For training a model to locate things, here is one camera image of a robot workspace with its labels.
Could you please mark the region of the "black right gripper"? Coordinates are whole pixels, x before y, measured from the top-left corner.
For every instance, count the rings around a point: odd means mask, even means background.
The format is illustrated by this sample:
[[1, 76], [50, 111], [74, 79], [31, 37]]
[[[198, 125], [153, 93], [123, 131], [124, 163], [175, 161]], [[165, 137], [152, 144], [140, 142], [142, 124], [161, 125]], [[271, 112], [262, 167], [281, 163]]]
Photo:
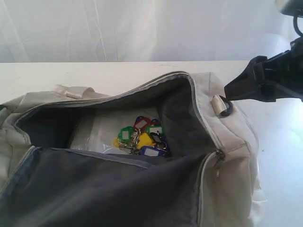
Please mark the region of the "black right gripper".
[[290, 50], [270, 59], [257, 56], [251, 59], [243, 72], [224, 87], [228, 100], [259, 100], [254, 67], [262, 63], [260, 91], [266, 102], [281, 98], [303, 99], [303, 40], [295, 39]]

